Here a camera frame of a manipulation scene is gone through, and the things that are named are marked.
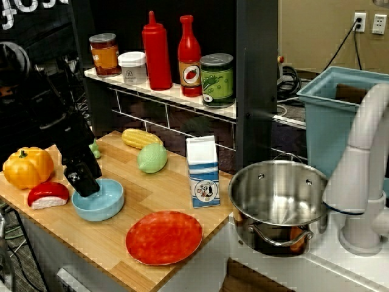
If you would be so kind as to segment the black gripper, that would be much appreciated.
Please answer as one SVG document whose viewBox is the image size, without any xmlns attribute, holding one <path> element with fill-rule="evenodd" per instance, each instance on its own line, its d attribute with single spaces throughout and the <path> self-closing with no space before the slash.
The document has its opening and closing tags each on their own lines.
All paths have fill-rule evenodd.
<svg viewBox="0 0 389 292">
<path fill-rule="evenodd" d="M 95 136 L 78 111 L 68 112 L 56 125 L 55 144 L 67 170 L 67 180 L 82 197 L 98 192 L 102 171 L 90 149 Z"/>
</svg>

